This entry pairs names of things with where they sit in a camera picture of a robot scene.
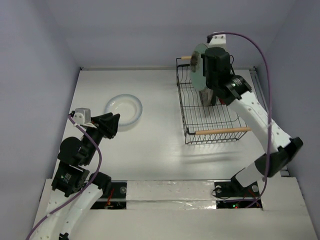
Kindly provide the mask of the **green flower plate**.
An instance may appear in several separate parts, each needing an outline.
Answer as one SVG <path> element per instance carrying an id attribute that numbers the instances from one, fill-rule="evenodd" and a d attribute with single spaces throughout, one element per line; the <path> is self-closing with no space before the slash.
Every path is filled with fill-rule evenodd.
<path id="1" fill-rule="evenodd" d="M 207 43 L 198 44 L 192 52 L 190 59 L 190 79 L 192 86 L 197 91 L 203 91 L 207 88 L 205 62 L 205 51 L 207 49 Z"/>

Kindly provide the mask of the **white bowl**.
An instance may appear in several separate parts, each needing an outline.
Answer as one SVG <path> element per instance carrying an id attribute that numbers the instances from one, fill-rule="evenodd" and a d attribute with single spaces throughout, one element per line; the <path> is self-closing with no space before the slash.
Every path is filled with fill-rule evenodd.
<path id="1" fill-rule="evenodd" d="M 113 113 L 114 115 L 120 114 L 118 131 L 126 132 L 139 123 L 143 113 L 143 105 L 132 94 L 119 94 L 107 102 L 104 112 Z"/>

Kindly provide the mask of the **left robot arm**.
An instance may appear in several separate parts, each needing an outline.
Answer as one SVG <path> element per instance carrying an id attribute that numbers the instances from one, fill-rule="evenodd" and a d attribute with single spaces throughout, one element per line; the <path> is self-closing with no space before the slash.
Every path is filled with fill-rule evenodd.
<path id="1" fill-rule="evenodd" d="M 77 108 L 68 115 L 69 121 L 83 133 L 82 138 L 68 137 L 59 147 L 59 165 L 51 183 L 44 217 L 27 235 L 28 240 L 73 240 L 75 230 L 93 204 L 113 192 L 112 178 L 88 166 L 94 155 L 102 165 L 99 144 L 113 139 L 118 132 L 120 114 L 91 116 L 88 108 Z"/>

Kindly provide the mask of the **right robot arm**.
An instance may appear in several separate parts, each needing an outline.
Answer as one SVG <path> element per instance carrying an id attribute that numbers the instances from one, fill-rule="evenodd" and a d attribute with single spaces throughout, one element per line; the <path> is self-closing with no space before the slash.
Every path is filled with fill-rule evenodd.
<path id="1" fill-rule="evenodd" d="M 265 153 L 231 178 L 230 190 L 242 196 L 249 185 L 273 177 L 303 146 L 299 137 L 282 130 L 259 103 L 249 83 L 232 73 L 230 54 L 221 47 L 209 47 L 204 54 L 206 86 L 250 127 Z"/>

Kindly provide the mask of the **grey brown plate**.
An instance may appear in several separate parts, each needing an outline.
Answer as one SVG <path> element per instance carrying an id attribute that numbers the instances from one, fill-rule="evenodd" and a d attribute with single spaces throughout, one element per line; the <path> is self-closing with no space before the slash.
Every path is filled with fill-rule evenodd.
<path id="1" fill-rule="evenodd" d="M 216 105 L 216 95 L 214 94 L 212 89 L 206 88 L 204 90 L 199 91 L 199 97 L 201 104 L 204 107 Z"/>

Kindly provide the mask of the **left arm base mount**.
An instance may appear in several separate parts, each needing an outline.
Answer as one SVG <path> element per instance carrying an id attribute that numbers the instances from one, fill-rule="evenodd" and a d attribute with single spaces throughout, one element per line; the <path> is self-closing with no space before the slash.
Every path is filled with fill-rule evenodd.
<path id="1" fill-rule="evenodd" d="M 125 210 L 127 208 L 127 181 L 113 181 L 109 193 L 100 197 L 91 210 Z"/>

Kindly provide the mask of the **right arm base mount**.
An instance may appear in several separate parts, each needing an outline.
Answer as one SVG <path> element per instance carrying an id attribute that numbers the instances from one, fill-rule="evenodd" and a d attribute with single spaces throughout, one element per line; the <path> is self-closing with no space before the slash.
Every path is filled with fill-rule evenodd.
<path id="1" fill-rule="evenodd" d="M 262 209 L 258 183 L 254 182 L 247 187 L 236 185 L 231 181 L 214 183 L 211 195 L 216 199 L 217 209 Z"/>

